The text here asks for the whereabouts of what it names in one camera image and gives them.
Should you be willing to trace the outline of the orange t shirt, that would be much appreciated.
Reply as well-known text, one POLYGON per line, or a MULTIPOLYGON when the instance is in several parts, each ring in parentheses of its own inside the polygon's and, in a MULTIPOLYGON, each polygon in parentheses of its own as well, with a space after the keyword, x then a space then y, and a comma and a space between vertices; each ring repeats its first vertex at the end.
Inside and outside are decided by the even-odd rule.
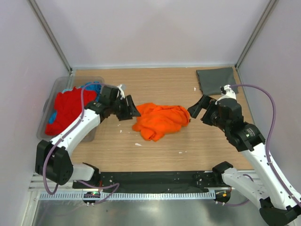
POLYGON ((179 105, 156 105, 145 103, 137 106, 137 117, 132 130, 139 132, 144 140, 157 142, 166 134, 179 132, 190 122, 189 112, 179 105))

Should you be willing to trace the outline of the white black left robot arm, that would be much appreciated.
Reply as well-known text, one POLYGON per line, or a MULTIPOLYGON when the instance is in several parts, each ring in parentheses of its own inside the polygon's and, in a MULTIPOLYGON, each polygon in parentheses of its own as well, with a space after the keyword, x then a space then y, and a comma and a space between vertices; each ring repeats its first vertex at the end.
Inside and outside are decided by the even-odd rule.
POLYGON ((87 104, 80 101, 80 113, 67 128, 50 141, 41 140, 37 145, 35 172, 42 176, 43 183, 52 181, 64 185, 69 181, 83 181, 89 188, 99 185, 97 168, 87 163, 73 164, 72 152, 93 129, 111 115, 119 121, 139 117, 132 97, 125 95, 125 86, 101 84, 97 101, 87 104))

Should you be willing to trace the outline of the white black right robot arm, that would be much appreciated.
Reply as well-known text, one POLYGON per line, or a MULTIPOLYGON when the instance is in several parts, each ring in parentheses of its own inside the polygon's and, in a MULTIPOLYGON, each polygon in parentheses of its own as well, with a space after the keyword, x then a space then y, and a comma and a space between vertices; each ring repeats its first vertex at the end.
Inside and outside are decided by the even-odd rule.
POLYGON ((212 181, 216 186, 225 184, 235 188, 259 210, 263 220, 269 226, 295 226, 301 215, 298 205, 301 195, 293 189, 286 179, 283 182, 291 188, 287 192, 272 171, 280 176, 279 167, 272 163, 273 157, 266 153, 266 141, 259 129, 244 121, 242 107, 235 98, 221 97, 216 100, 203 95, 200 100, 188 108, 192 118, 196 118, 204 109, 201 121, 218 127, 224 132, 227 141, 233 145, 252 165, 262 185, 252 182, 238 172, 228 162, 216 165, 212 181))

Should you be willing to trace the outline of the folded grey t shirt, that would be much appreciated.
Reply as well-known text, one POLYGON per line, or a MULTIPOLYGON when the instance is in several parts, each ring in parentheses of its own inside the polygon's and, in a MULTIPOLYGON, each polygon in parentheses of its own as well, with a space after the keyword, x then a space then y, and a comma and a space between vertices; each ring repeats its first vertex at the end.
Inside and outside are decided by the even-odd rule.
POLYGON ((235 85, 234 71, 231 67, 196 70, 200 90, 204 95, 218 95, 220 87, 235 85))

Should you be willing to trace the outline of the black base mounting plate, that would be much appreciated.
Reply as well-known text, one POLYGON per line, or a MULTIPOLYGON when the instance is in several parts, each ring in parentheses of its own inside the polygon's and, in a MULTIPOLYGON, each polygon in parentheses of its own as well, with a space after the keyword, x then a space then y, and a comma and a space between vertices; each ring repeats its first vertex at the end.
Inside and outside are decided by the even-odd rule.
POLYGON ((116 192, 126 194, 206 193, 209 188, 228 187, 220 175, 211 171, 102 172, 87 183, 93 186, 119 183, 116 192))

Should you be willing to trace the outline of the clear plastic bin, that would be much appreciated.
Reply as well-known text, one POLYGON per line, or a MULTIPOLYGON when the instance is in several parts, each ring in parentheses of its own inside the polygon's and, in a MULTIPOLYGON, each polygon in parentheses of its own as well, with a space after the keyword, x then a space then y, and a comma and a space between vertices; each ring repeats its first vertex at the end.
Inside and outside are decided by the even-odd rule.
POLYGON ((55 98, 58 93, 71 91, 73 87, 80 88, 85 86, 89 82, 99 82, 104 83, 104 78, 100 76, 74 76, 74 77, 60 77, 55 80, 53 87, 51 89, 49 98, 46 100, 43 108, 43 115, 40 121, 40 125, 37 131, 37 138, 39 140, 49 141, 53 136, 46 134, 46 127, 50 122, 54 122, 56 116, 55 98))

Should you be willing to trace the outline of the right aluminium frame post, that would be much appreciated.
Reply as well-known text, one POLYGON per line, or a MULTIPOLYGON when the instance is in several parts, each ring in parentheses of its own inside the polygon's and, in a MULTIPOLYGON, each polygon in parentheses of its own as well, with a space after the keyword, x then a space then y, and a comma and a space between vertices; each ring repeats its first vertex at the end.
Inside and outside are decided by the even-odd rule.
POLYGON ((245 57, 247 56, 248 52, 250 51, 251 47, 255 43, 256 39, 259 37, 262 29, 264 28, 266 22, 268 21, 269 17, 271 16, 274 8, 278 4, 279 0, 269 0, 264 11, 262 12, 256 26, 254 27, 247 43, 245 44, 242 53, 240 54, 236 64, 235 69, 236 71, 239 70, 239 67, 242 65, 245 57))

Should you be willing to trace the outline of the aluminium frame post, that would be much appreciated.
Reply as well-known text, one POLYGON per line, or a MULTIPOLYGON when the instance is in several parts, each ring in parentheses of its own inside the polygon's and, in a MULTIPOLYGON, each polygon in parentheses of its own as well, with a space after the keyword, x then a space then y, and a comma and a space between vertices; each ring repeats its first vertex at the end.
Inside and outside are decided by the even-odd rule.
POLYGON ((242 65, 245 57, 247 56, 248 52, 250 51, 251 47, 255 43, 256 39, 259 37, 262 29, 264 28, 266 22, 268 21, 269 17, 271 16, 274 8, 278 4, 279 0, 269 0, 264 11, 262 12, 256 26, 254 27, 247 43, 245 44, 242 53, 240 54, 236 64, 235 69, 236 71, 239 70, 239 67, 242 65))
POLYGON ((49 26, 46 18, 44 17, 39 5, 37 4, 37 2, 35 0, 28 0, 27 2, 29 4, 29 6, 32 8, 36 18, 38 19, 42 29, 44 30, 46 36, 48 37, 50 43, 53 46, 55 52, 57 53, 60 60, 62 61, 65 69, 68 72, 68 74, 71 75, 72 74, 72 67, 71 67, 70 63, 68 62, 65 54, 63 53, 63 50, 60 47, 60 45, 59 45, 54 33, 52 32, 52 29, 49 26))

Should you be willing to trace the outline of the left aluminium frame post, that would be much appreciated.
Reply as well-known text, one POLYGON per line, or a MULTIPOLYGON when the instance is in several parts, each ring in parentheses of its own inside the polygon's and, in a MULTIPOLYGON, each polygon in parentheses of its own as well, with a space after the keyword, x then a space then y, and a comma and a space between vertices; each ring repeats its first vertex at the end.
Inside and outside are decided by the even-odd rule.
POLYGON ((72 67, 71 67, 70 63, 68 62, 65 54, 63 53, 63 50, 60 47, 60 45, 59 45, 54 33, 52 32, 52 29, 49 26, 46 18, 44 17, 39 5, 37 4, 37 2, 35 0, 28 0, 27 2, 29 4, 29 6, 32 8, 36 18, 38 19, 42 29, 44 30, 46 36, 48 37, 50 43, 53 46, 55 52, 57 53, 60 60, 62 61, 65 69, 68 72, 68 74, 71 75, 72 74, 72 67))

